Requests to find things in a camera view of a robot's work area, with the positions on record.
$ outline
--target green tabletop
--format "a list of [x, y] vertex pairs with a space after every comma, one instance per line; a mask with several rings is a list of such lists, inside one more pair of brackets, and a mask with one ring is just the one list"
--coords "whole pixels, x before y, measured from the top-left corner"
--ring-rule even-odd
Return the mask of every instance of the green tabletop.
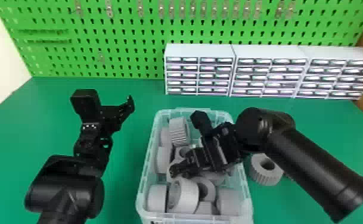
[[[103, 176], [106, 188], [100, 215], [88, 223], [141, 223], [134, 202], [155, 113], [176, 107], [211, 108], [233, 119], [246, 107], [290, 113], [297, 129], [363, 175], [363, 112], [350, 101], [282, 98], [170, 96], [163, 81], [86, 78], [33, 78], [0, 105], [0, 223], [36, 223], [39, 214], [24, 208], [24, 196], [52, 154], [71, 155], [80, 118], [70, 96], [95, 88], [103, 104], [120, 104], [131, 94], [135, 112], [113, 135]], [[332, 223], [322, 208], [293, 181], [260, 186], [248, 180], [254, 220], [260, 223]], [[363, 206], [342, 223], [363, 223]]]

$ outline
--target green pegboard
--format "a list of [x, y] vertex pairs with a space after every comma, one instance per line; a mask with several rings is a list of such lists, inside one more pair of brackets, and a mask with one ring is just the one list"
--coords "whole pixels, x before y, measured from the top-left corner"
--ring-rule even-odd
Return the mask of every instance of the green pegboard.
[[163, 79], [168, 42], [353, 46], [363, 0], [0, 0], [0, 17], [33, 76]]

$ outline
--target toothed gear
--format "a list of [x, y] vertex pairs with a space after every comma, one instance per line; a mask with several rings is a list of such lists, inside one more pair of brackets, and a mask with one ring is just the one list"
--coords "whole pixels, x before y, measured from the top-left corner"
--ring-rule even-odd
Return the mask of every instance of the toothed gear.
[[191, 142], [190, 129], [185, 117], [169, 120], [170, 137], [174, 146], [189, 145]]
[[264, 186], [276, 185], [283, 176], [283, 170], [265, 154], [254, 154], [251, 158], [249, 176]]

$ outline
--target clear plastic bin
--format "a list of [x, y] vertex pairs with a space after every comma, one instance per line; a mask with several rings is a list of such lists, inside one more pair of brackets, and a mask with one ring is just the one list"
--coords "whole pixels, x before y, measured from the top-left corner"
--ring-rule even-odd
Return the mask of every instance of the clear plastic bin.
[[209, 116], [213, 127], [223, 122], [233, 123], [230, 114], [224, 111], [212, 111], [207, 108], [176, 108], [174, 110], [160, 110], [156, 113], [135, 201], [135, 207], [141, 217], [142, 223], [252, 224], [253, 207], [244, 166], [242, 164], [234, 166], [234, 169], [231, 172], [232, 176], [227, 176], [223, 185], [220, 186], [221, 188], [232, 188], [238, 191], [240, 199], [238, 216], [158, 213], [150, 212], [146, 209], [146, 198], [150, 186], [157, 183], [166, 184], [166, 175], [158, 174], [155, 171], [156, 153], [160, 142], [160, 130], [162, 127], [169, 126], [169, 119], [184, 116], [188, 121], [191, 131], [192, 144], [198, 144], [200, 133], [193, 127], [190, 120], [190, 115], [196, 110], [205, 111]]

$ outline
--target gray cylindrical part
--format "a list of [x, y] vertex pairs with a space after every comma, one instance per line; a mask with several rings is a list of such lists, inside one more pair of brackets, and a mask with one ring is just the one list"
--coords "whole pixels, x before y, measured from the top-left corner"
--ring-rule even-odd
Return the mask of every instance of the gray cylindrical part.
[[254, 154], [251, 158], [249, 176], [264, 186], [276, 185], [283, 176], [283, 170], [265, 154]]

